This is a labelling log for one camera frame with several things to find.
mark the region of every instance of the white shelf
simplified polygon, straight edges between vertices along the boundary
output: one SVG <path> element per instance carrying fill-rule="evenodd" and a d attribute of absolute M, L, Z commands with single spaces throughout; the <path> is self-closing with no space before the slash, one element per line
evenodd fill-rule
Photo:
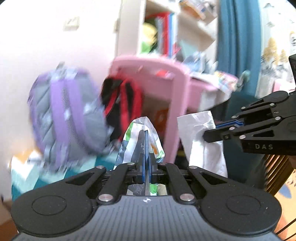
<path fill-rule="evenodd" d="M 183 26 L 187 26 L 191 30 L 195 31 L 196 34 L 204 35 L 205 37 L 211 39 L 213 42 L 216 40 L 215 33 L 213 33 L 210 28 L 208 28 L 204 22 L 201 20 L 196 20 L 191 17 L 186 12 L 181 11 L 178 15 L 179 23 Z"/>
<path fill-rule="evenodd" d="M 212 13 L 210 11 L 207 10 L 206 12 L 206 18 L 203 21 L 206 25 L 208 25 L 209 23 L 211 23 L 215 18 L 217 18 L 217 13 Z"/>
<path fill-rule="evenodd" d="M 179 3 L 168 0 L 147 0 L 146 13 L 154 14 L 158 12 L 180 12 Z"/>

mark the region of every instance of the teal cloth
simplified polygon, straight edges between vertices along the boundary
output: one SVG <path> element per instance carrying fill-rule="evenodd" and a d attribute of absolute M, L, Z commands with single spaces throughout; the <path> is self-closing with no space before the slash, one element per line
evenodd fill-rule
<path fill-rule="evenodd" d="M 17 199 L 21 194 L 25 191 L 29 191 L 30 189 L 36 189 L 39 187 L 43 187 L 55 181 L 59 181 L 71 176 L 75 176 L 81 172 L 94 168 L 95 166 L 105 166 L 107 170 L 113 170 L 114 163 L 116 161 L 117 154 L 112 153 L 106 157 L 96 157 L 96 159 L 90 159 L 87 161 L 81 168 L 71 168 L 68 169 L 65 173 L 61 174 L 41 174 L 38 168 L 33 168 L 28 175 L 27 179 L 24 180 L 21 178 L 20 174 L 13 172 L 11 174 L 12 177 L 12 187 L 11 187 L 11 195 L 12 200 Z"/>

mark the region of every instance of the backpack strap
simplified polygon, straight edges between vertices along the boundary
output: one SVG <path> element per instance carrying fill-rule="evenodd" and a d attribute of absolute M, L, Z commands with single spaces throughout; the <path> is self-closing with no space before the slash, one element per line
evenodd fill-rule
<path fill-rule="evenodd" d="M 62 95 L 64 87 L 63 81 L 54 81 L 50 85 L 50 105 L 52 110 L 53 126 L 56 135 L 55 167 L 57 169 L 63 166 L 63 164 L 67 161 L 69 154 L 68 125 L 64 119 L 65 110 Z"/>
<path fill-rule="evenodd" d="M 111 95 L 111 98 L 109 100 L 109 103 L 108 105 L 106 106 L 105 110 L 104 110 L 104 114 L 105 116 L 108 116 L 110 111 L 113 109 L 114 107 L 114 104 L 116 102 L 116 99 L 117 99 L 117 95 L 118 95 L 118 89 L 114 90 L 112 92 L 112 95 Z"/>
<path fill-rule="evenodd" d="M 126 93 L 126 83 L 127 81 L 124 80 L 120 85 L 120 122 L 121 122 L 121 132 L 122 132 L 120 139 L 123 138 L 124 133 L 126 132 L 126 130 L 128 129 L 131 123 L 131 119 L 128 111 L 128 97 Z"/>
<path fill-rule="evenodd" d="M 95 145 L 95 142 L 92 141 L 86 130 L 85 122 L 83 119 L 84 107 L 82 105 L 79 86 L 76 80 L 73 79 L 66 79 L 65 82 L 76 134 L 85 146 L 93 151 L 98 151 L 98 149 L 100 148 Z"/>

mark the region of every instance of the purple backpack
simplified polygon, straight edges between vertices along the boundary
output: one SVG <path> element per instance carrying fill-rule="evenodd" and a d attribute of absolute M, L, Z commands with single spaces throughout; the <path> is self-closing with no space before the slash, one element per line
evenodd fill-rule
<path fill-rule="evenodd" d="M 110 129 L 87 71 L 60 64 L 40 75 L 28 104 L 45 169 L 64 171 L 82 163 L 87 155 L 108 153 Z"/>

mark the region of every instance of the window curtain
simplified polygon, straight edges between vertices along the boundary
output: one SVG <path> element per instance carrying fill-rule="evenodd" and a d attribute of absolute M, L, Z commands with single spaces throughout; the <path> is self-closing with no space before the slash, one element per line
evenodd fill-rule
<path fill-rule="evenodd" d="M 219 5 L 218 70 L 237 77 L 250 70 L 242 92 L 255 96 L 261 58 L 258 0 L 220 0 Z"/>

